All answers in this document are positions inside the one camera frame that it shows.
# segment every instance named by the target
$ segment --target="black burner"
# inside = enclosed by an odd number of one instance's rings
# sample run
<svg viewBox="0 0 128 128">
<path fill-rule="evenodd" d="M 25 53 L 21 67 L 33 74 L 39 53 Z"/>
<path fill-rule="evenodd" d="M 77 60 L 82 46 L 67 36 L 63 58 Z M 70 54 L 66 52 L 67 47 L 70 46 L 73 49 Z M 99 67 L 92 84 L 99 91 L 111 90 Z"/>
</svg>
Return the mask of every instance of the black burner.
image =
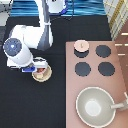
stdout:
<svg viewBox="0 0 128 128">
<path fill-rule="evenodd" d="M 75 72 L 79 76 L 87 76 L 89 75 L 90 71 L 91 68 L 86 62 L 79 62 L 75 66 Z"/>
<path fill-rule="evenodd" d="M 85 51 L 85 52 L 78 52 L 76 49 L 74 49 L 74 54 L 79 57 L 79 58 L 84 58 L 88 55 L 89 50 Z"/>
<path fill-rule="evenodd" d="M 96 54 L 100 57 L 106 58 L 111 54 L 111 49 L 106 45 L 99 45 L 96 48 Z"/>
<path fill-rule="evenodd" d="M 100 63 L 98 70 L 103 76 L 112 76 L 115 72 L 114 66 L 109 62 Z"/>
</svg>

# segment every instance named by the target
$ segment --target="white bowl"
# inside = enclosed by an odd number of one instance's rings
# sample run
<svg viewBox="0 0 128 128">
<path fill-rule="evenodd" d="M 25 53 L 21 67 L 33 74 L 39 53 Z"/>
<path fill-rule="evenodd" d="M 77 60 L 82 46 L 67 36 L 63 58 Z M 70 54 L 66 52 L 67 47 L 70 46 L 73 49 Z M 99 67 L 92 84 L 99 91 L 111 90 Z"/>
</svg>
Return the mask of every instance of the white bowl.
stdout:
<svg viewBox="0 0 128 128">
<path fill-rule="evenodd" d="M 113 98 L 99 87 L 82 90 L 76 100 L 76 110 L 81 120 L 93 128 L 108 126 L 114 119 L 116 109 L 111 109 Z"/>
</svg>

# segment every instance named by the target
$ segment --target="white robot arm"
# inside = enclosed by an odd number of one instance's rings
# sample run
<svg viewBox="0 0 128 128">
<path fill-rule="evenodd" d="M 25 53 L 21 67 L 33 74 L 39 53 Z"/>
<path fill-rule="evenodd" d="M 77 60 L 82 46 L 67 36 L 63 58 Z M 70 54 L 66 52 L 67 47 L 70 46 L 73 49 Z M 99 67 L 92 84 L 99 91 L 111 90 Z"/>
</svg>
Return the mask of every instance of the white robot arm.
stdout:
<svg viewBox="0 0 128 128">
<path fill-rule="evenodd" d="M 36 72 L 37 68 L 47 68 L 47 61 L 41 57 L 33 58 L 29 48 L 45 51 L 53 43 L 47 0 L 35 2 L 38 6 L 40 27 L 16 25 L 3 45 L 8 57 L 7 66 L 22 68 L 22 72 Z"/>
</svg>

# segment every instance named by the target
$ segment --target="black tabletop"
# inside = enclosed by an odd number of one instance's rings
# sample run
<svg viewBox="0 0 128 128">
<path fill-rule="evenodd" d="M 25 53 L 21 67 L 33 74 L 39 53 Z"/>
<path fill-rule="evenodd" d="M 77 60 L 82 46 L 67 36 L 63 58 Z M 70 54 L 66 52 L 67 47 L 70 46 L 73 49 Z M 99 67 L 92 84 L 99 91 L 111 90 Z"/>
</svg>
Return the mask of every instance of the black tabletop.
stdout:
<svg viewBox="0 0 128 128">
<path fill-rule="evenodd" d="M 4 40 L 17 24 L 39 26 L 39 19 L 9 17 Z M 59 19 L 51 28 L 53 46 L 44 52 L 31 49 L 34 57 L 45 58 L 52 68 L 52 77 L 44 83 L 36 82 L 31 73 L 10 71 L 0 51 L 0 128 L 66 128 L 65 43 L 111 40 L 107 16 L 76 16 L 70 22 Z"/>
</svg>

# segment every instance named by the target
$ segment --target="blue mat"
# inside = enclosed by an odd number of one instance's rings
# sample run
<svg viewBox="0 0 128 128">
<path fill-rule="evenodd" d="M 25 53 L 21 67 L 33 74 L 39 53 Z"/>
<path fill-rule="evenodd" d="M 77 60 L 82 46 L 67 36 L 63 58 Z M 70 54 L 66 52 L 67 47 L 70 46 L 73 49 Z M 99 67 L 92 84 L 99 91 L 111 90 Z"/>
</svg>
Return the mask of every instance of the blue mat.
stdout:
<svg viewBox="0 0 128 128">
<path fill-rule="evenodd" d="M 11 16 L 38 16 L 34 0 L 14 0 Z M 72 15 L 72 2 L 68 0 L 68 10 L 62 16 Z M 74 0 L 74 16 L 106 15 L 103 0 Z"/>
</svg>

